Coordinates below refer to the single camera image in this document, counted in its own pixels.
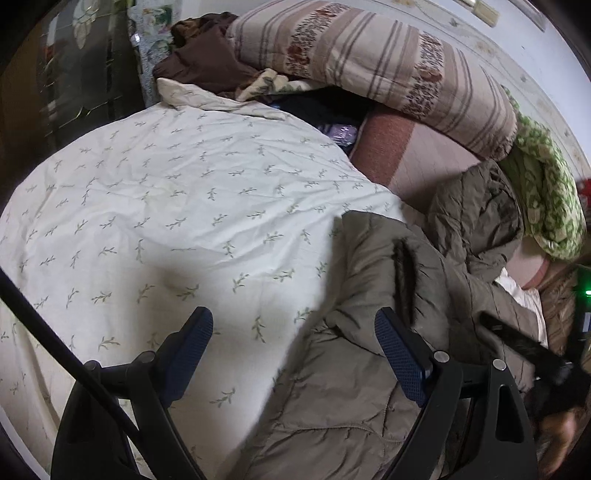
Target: black rod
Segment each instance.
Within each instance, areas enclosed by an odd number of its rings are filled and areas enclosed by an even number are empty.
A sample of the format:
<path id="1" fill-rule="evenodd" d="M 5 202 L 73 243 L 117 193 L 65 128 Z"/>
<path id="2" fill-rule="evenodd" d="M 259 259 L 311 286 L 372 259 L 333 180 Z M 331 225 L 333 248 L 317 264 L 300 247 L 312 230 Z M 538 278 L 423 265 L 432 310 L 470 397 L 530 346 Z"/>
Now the black rod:
<path id="1" fill-rule="evenodd" d="M 13 314 L 31 332 L 33 337 L 43 345 L 43 348 L 56 359 L 57 363 L 76 381 L 80 382 L 99 405 L 113 417 L 141 453 L 142 444 L 139 430 L 131 419 L 113 401 L 113 398 L 103 385 L 92 378 L 89 371 L 82 365 L 82 362 L 70 352 L 66 344 L 61 341 L 41 315 L 37 313 L 2 268 L 0 268 L 0 299 L 12 310 Z"/>

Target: white blanket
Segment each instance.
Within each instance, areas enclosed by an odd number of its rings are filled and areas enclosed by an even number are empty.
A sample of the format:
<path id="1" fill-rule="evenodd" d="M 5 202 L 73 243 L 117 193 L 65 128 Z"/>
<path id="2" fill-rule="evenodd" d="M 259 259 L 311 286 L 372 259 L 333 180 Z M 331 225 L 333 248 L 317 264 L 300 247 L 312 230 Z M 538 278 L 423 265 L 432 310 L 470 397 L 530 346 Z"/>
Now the white blanket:
<path id="1" fill-rule="evenodd" d="M 418 216 L 289 114 L 159 87 L 175 108 L 79 138 L 16 189 L 0 219 L 0 264 L 83 362 L 129 362 L 208 307 L 214 335 L 171 416 L 215 478 L 327 279 L 338 285 L 341 214 Z M 0 336 L 0 403 L 49 467 L 73 380 L 4 305 Z"/>

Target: blue gripper pad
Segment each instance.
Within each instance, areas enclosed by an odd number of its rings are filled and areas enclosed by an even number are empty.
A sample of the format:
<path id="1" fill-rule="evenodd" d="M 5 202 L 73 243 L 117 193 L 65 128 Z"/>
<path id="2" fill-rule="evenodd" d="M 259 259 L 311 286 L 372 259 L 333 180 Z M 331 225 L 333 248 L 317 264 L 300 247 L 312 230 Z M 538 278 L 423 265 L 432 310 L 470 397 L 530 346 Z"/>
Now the blue gripper pad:
<path id="1" fill-rule="evenodd" d="M 158 349 L 159 393 L 164 408 L 182 398 L 213 333 L 213 315 L 197 307 L 178 332 L 166 337 Z"/>
<path id="2" fill-rule="evenodd" d="M 406 332 L 397 331 L 388 315 L 394 316 L 393 321 L 397 324 L 398 329 L 403 328 Z M 402 386 L 404 395 L 423 408 L 428 400 L 424 385 L 430 372 L 426 372 L 416 360 L 410 350 L 412 345 L 405 343 L 404 339 L 408 342 L 408 335 L 412 335 L 412 332 L 406 329 L 392 309 L 378 310 L 375 315 L 375 336 Z"/>

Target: green patterned blanket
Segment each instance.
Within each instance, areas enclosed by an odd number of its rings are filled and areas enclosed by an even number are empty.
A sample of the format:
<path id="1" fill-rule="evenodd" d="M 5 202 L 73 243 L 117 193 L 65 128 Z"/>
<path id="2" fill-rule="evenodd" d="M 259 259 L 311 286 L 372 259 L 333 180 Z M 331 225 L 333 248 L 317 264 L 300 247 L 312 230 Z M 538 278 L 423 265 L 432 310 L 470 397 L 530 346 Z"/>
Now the green patterned blanket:
<path id="1" fill-rule="evenodd" d="M 522 115 L 519 104 L 505 91 L 518 129 L 511 152 L 499 164 L 521 202 L 526 234 L 554 258 L 576 258 L 586 225 L 573 175 L 548 128 Z"/>

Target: purple package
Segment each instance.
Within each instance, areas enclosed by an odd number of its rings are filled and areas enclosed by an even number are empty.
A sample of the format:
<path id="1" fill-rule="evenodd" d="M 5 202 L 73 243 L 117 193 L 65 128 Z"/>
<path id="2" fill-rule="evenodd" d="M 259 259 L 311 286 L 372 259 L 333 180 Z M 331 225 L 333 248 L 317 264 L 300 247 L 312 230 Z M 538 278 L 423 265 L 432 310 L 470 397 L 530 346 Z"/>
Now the purple package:
<path id="1" fill-rule="evenodd" d="M 321 125 L 318 130 L 340 147 L 349 147 L 357 140 L 357 127 L 353 125 Z"/>

